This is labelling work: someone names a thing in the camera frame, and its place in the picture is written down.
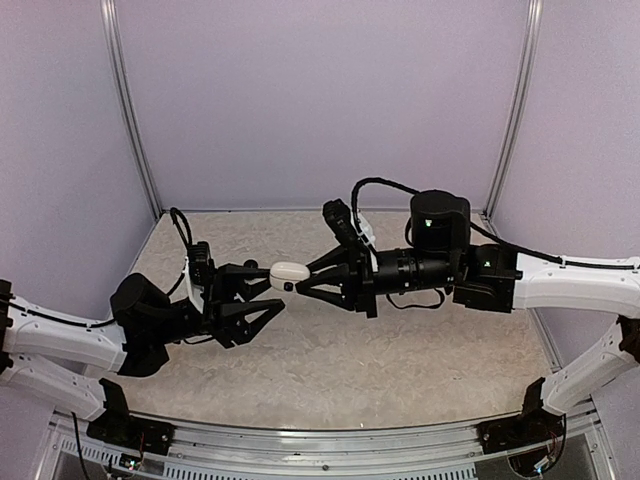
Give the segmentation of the white earbud charging case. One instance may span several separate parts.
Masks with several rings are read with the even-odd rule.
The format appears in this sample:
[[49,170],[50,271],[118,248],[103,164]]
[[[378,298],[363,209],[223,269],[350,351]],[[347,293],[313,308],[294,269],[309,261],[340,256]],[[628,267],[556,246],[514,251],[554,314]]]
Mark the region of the white earbud charging case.
[[306,265],[280,261],[274,263],[269,269],[269,283],[271,287],[280,292],[293,292],[295,286],[309,279],[311,272]]

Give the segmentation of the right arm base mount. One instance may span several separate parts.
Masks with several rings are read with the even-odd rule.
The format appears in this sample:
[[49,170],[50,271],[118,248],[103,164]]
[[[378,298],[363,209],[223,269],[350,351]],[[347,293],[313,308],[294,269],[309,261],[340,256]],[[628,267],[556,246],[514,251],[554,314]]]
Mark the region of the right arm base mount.
[[481,422],[476,427],[484,454],[493,454],[547,442],[564,431],[562,417],[514,415]]

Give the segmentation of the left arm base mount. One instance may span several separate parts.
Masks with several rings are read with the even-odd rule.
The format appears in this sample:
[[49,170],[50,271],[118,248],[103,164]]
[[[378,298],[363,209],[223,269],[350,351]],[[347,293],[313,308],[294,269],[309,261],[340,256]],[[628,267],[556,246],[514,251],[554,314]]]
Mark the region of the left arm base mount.
[[90,438],[131,450],[166,456],[175,427],[168,422],[106,411],[87,427]]

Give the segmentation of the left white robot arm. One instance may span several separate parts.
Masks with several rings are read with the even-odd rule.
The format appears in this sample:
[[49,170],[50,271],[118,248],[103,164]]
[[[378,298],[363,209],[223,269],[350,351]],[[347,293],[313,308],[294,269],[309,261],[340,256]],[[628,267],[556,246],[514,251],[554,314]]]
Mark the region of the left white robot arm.
[[110,298],[111,316],[91,320],[36,305],[1,282],[1,382],[57,409],[99,423],[121,445],[140,434],[122,388],[107,374],[147,378],[169,360],[171,344],[208,337],[225,348],[251,342],[284,308],[261,299],[268,272],[209,263],[183,271],[174,300],[146,276],[127,276]]

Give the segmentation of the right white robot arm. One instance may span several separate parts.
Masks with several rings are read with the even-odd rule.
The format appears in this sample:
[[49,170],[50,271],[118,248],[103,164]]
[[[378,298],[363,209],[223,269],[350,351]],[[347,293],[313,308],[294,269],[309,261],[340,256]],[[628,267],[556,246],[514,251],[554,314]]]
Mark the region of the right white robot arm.
[[526,250],[490,238],[474,245],[469,202],[441,190],[412,194],[405,249],[378,250],[365,237],[357,206],[323,207],[338,247],[308,264],[294,290],[347,311],[377,315],[377,297],[438,289],[466,308],[510,313],[536,308],[591,310],[616,321],[587,351],[532,383],[511,433],[535,442],[576,403],[639,365],[639,263],[581,260]]

